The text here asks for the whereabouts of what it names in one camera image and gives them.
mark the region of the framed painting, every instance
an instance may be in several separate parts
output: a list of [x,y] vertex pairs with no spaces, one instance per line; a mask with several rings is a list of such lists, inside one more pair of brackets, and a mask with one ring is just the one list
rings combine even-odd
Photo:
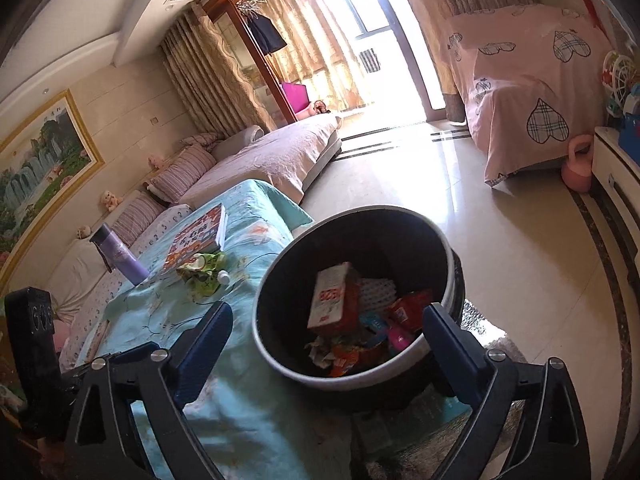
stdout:
[[103,164],[69,90],[0,142],[0,290],[60,206]]

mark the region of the drawer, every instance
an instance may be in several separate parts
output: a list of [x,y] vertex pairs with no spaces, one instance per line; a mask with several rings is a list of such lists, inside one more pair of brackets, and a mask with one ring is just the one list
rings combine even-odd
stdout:
[[[640,248],[640,180],[628,162],[597,135],[593,152],[593,174],[613,200],[636,246]],[[640,253],[636,254],[640,270]]]

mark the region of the black trash can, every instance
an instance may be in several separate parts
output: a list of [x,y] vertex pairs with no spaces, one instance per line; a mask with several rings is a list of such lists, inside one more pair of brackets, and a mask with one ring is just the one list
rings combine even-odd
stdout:
[[308,357],[305,345],[315,335],[306,323],[316,275],[343,262],[351,262],[363,277],[392,279],[398,297],[430,288],[434,301],[460,322],[462,266],[440,229],[405,208],[365,206],[314,225],[271,264],[254,307],[258,349],[284,376],[316,390],[318,400],[347,409],[404,406],[438,373],[422,334],[384,364],[345,377],[326,377]]

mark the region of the book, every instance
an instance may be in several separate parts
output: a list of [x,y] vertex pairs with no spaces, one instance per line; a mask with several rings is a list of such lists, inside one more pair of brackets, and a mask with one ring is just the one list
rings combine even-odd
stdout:
[[220,203],[175,235],[160,274],[177,269],[195,253],[224,250],[228,214]]

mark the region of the blue box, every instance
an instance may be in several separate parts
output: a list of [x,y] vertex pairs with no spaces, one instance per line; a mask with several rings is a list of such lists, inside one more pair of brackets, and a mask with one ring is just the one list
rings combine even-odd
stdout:
[[625,114],[618,145],[640,166],[640,115]]

